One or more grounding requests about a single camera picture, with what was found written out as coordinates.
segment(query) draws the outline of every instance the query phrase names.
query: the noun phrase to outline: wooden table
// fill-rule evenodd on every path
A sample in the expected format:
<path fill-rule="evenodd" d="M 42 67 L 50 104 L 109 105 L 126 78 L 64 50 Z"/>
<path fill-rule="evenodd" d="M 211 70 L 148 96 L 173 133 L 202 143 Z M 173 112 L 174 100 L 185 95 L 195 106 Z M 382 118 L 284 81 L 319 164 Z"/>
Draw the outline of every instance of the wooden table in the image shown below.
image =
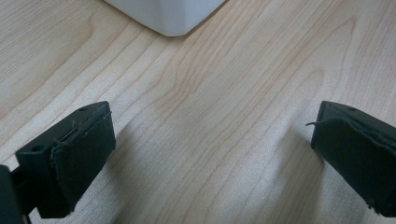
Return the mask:
<path fill-rule="evenodd" d="M 229 0 L 165 37 L 102 0 L 0 1 L 0 162 L 109 101 L 118 146 L 65 219 L 396 223 L 309 146 L 321 101 L 396 125 L 396 1 Z"/>

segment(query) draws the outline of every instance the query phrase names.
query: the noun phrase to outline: light wood surface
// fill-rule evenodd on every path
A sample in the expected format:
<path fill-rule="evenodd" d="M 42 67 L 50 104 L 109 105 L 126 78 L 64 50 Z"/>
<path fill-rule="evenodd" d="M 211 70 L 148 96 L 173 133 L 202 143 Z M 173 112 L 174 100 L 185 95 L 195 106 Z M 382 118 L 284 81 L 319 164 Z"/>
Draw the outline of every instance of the light wood surface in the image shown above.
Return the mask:
<path fill-rule="evenodd" d="M 0 162 L 109 101 L 118 147 L 65 219 L 396 223 L 309 146 L 322 100 L 396 125 L 396 1 L 229 0 L 164 37 L 101 0 L 0 1 Z"/>

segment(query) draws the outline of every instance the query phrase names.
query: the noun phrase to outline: black plastic part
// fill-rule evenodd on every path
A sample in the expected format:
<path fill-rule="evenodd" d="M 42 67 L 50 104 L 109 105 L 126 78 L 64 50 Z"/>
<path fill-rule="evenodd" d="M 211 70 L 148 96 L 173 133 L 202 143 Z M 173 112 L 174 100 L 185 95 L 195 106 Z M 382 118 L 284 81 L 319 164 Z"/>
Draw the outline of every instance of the black plastic part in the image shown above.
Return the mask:
<path fill-rule="evenodd" d="M 6 166 L 0 165 L 0 223 L 23 224 L 23 215 L 11 173 Z"/>
<path fill-rule="evenodd" d="M 2 199 L 2 209 L 10 206 L 21 216 L 37 207 L 43 218 L 67 216 L 115 146 L 108 102 L 76 110 L 16 153 L 20 167 L 12 172 L 12 186 L 9 174 L 0 174 L 1 189 L 15 196 Z"/>
<path fill-rule="evenodd" d="M 311 147 L 384 217 L 396 217 L 396 129 L 356 108 L 322 102 Z"/>

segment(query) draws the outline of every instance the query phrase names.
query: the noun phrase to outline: white device base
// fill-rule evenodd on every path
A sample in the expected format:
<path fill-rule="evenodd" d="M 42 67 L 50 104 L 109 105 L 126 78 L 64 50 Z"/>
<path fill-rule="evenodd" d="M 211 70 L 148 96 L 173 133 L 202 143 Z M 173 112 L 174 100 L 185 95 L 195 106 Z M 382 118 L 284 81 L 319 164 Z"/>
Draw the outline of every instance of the white device base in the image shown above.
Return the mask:
<path fill-rule="evenodd" d="M 167 36 L 184 35 L 224 0 L 105 0 L 147 27 Z"/>

